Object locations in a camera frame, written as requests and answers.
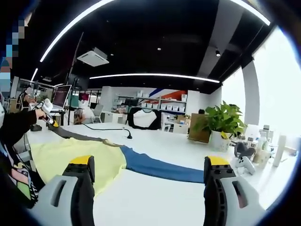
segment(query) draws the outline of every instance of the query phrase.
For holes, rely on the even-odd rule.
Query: white game controller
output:
[[[255,167],[254,165],[251,163],[251,161],[249,160],[248,157],[243,156],[237,159],[236,162],[236,167],[246,167],[246,169],[249,171],[250,174],[254,174],[255,173]]]

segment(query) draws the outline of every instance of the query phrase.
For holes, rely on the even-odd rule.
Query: white flower pot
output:
[[[227,152],[230,145],[229,139],[222,138],[221,132],[212,131],[210,136],[209,145],[213,148],[214,151],[218,152]]]

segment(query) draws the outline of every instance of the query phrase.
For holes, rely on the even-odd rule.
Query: shelf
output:
[[[160,111],[164,111],[164,112],[175,112],[175,113],[185,114],[185,112],[172,111],[172,110],[163,110],[163,109],[160,109]]]
[[[161,99],[161,102],[162,101],[168,101],[168,102],[176,102],[176,103],[186,103],[185,101],[181,101],[181,100],[168,100],[168,99]]]
[[[136,99],[143,99],[143,100],[159,100],[159,98],[150,98],[150,97],[129,97],[129,96],[119,96],[118,97],[123,97],[123,98],[136,98]]]
[[[158,110],[157,108],[141,107],[141,106],[137,106],[137,107],[140,107],[140,108],[142,108],[142,109]]]

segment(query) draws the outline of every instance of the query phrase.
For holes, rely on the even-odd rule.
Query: human hand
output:
[[[42,109],[36,109],[35,112],[36,112],[37,119],[39,119],[39,117],[46,118],[45,112],[43,112]]]

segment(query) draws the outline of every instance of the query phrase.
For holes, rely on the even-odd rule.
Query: black ceiling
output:
[[[72,71],[75,74],[92,77],[168,73],[224,81],[241,65],[244,56],[249,57],[258,48],[273,27],[228,0],[222,0],[223,5],[219,0],[114,0],[77,23],[40,63],[56,35],[96,2],[42,1],[25,29],[25,39],[19,40],[19,57],[14,60],[12,73],[31,79],[38,68],[35,80],[52,77],[51,85],[64,82],[84,33],[77,56],[97,47],[108,55],[110,63],[91,67],[77,61]],[[215,47],[221,49],[220,58],[210,56]],[[107,85],[191,89],[203,93],[212,93],[221,86],[158,76],[114,77],[89,83],[90,88]]]

